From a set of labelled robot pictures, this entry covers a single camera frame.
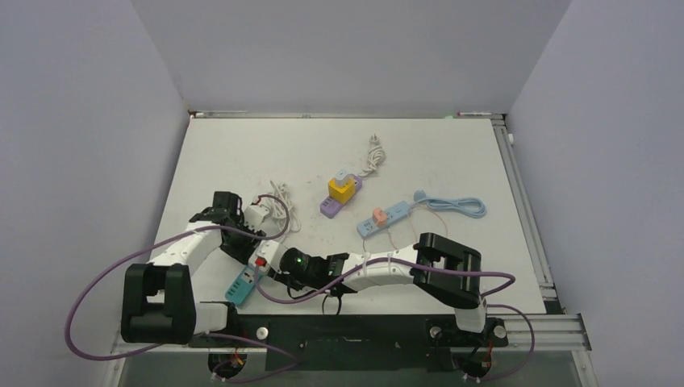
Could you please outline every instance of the light blue cable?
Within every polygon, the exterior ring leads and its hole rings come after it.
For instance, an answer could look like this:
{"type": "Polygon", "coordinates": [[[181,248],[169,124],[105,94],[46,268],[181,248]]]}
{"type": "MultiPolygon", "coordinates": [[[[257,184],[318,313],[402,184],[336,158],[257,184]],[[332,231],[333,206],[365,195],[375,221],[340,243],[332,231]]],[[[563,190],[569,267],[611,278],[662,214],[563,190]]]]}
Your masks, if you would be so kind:
{"type": "Polygon", "coordinates": [[[478,198],[444,199],[428,196],[425,191],[415,191],[413,194],[413,204],[427,203],[427,208],[433,211],[456,211],[470,218],[481,218],[487,214],[487,207],[478,198]]]}

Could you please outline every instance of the white tabletop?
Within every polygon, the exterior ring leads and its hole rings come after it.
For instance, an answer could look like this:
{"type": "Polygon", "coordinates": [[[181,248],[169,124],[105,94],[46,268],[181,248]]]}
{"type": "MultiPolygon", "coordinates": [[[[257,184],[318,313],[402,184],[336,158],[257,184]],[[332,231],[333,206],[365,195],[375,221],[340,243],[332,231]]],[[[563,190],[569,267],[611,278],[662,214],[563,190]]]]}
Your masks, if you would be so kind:
{"type": "MultiPolygon", "coordinates": [[[[246,202],[267,193],[269,180],[288,185],[302,230],[285,245],[312,256],[362,252],[356,225],[376,207],[388,207],[423,189],[440,198],[474,196],[487,215],[473,219],[440,212],[448,236],[482,254],[482,271],[515,275],[510,288],[489,303],[545,313],[511,187],[488,119],[193,119],[190,122],[156,239],[183,231],[190,217],[211,205],[214,191],[239,194],[246,202]],[[387,158],[377,176],[334,218],[319,212],[327,182],[341,168],[361,170],[373,134],[387,158]]],[[[442,222],[426,211],[411,219],[418,233],[445,235],[442,222]]],[[[276,231],[275,226],[267,231],[276,231]]],[[[390,230],[398,247],[415,242],[408,221],[390,230]]],[[[392,249],[386,232],[366,242],[370,252],[392,249]]],[[[212,253],[193,276],[195,300],[225,301],[224,294],[243,266],[221,251],[212,253]]],[[[503,283],[485,278],[481,290],[503,283]]],[[[264,279],[273,296],[287,298],[285,286],[264,279]]],[[[296,305],[264,299],[256,290],[241,314],[319,314],[320,298],[296,305]]],[[[333,313],[336,300],[328,300],[333,313]]],[[[342,314],[449,314],[453,310],[413,285],[389,285],[344,296],[342,314]]],[[[494,313],[509,313],[493,310],[494,313]]]]}

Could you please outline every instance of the white power cord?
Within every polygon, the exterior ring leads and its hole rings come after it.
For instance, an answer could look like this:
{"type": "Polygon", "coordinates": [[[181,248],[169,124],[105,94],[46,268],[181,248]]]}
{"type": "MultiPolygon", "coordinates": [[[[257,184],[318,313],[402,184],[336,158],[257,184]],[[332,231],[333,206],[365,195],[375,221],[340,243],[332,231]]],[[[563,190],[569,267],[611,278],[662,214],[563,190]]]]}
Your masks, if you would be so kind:
{"type": "Polygon", "coordinates": [[[370,149],[368,150],[368,157],[365,161],[365,168],[359,173],[359,177],[361,178],[367,177],[371,173],[377,171],[378,165],[382,164],[382,161],[385,160],[385,150],[382,149],[382,146],[380,145],[380,139],[373,134],[370,136],[368,142],[370,143],[370,149]]]}
{"type": "MultiPolygon", "coordinates": [[[[271,194],[282,200],[287,206],[287,210],[290,212],[290,229],[287,232],[299,232],[302,230],[302,223],[299,222],[299,218],[297,218],[297,215],[294,213],[294,204],[290,198],[287,197],[287,188],[285,183],[278,182],[276,184],[273,181],[270,182],[271,186],[273,187],[273,192],[271,194]]],[[[282,229],[286,222],[285,211],[273,199],[268,199],[265,204],[271,210],[271,218],[273,221],[278,225],[278,228],[282,229]]]]}

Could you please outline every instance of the gray wall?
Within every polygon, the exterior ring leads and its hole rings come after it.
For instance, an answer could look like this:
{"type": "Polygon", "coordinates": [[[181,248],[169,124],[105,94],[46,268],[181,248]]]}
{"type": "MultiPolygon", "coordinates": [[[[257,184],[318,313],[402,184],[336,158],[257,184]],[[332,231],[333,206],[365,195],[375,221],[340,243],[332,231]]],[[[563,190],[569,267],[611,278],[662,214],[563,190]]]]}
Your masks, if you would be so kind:
{"type": "MultiPolygon", "coordinates": [[[[104,364],[72,355],[73,299],[152,240],[187,124],[128,0],[0,5],[2,385],[93,386],[104,364]]],[[[115,338],[121,276],[85,301],[86,350],[115,338]]]]}
{"type": "Polygon", "coordinates": [[[599,382],[682,385],[684,3],[574,0],[509,116],[599,382]]]}
{"type": "Polygon", "coordinates": [[[194,110],[508,112],[569,0],[132,0],[194,110]]]}

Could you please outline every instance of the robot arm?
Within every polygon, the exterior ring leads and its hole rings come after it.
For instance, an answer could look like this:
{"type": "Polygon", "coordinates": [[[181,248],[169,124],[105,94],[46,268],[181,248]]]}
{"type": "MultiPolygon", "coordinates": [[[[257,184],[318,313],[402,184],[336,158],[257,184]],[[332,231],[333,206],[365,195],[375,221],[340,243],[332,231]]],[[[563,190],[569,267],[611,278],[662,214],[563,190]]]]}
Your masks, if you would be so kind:
{"type": "MultiPolygon", "coordinates": [[[[212,207],[193,216],[186,231],[219,224],[264,236],[269,209],[252,204],[242,212],[234,193],[216,192],[212,207]]],[[[234,317],[230,303],[195,302],[190,278],[220,248],[242,264],[258,239],[222,230],[196,232],[171,244],[146,264],[132,264],[123,285],[121,336],[129,343],[188,343],[201,332],[223,331],[234,317]]]]}
{"type": "MultiPolygon", "coordinates": [[[[199,231],[172,244],[146,264],[132,264],[126,271],[123,290],[121,335],[129,343],[188,343],[201,332],[238,332],[235,306],[230,302],[196,302],[190,278],[217,248],[242,264],[290,285],[320,289],[370,259],[394,257],[416,264],[451,270],[480,270],[480,253],[441,236],[426,233],[406,248],[378,254],[340,253],[325,258],[285,248],[274,240],[261,240],[261,224],[268,208],[258,203],[242,212],[241,199],[233,193],[216,192],[212,207],[193,216],[187,231],[219,224],[248,232],[257,238],[229,231],[199,231]]],[[[457,326],[482,332],[486,308],[476,277],[430,273],[390,262],[364,267],[331,288],[331,295],[357,293],[377,285],[414,284],[454,308],[457,326]]]]}
{"type": "MultiPolygon", "coordinates": [[[[308,286],[320,289],[356,266],[376,258],[390,257],[415,262],[423,266],[465,272],[479,272],[481,255],[442,236],[424,233],[418,243],[391,252],[377,254],[341,253],[325,258],[308,256],[290,248],[277,262],[279,270],[272,275],[277,281],[292,284],[294,289],[308,286]]],[[[480,291],[478,277],[455,277],[431,273],[388,260],[386,263],[364,267],[331,288],[331,295],[357,293],[371,286],[413,284],[437,300],[454,309],[459,329],[482,332],[486,323],[486,304],[480,291]]]]}

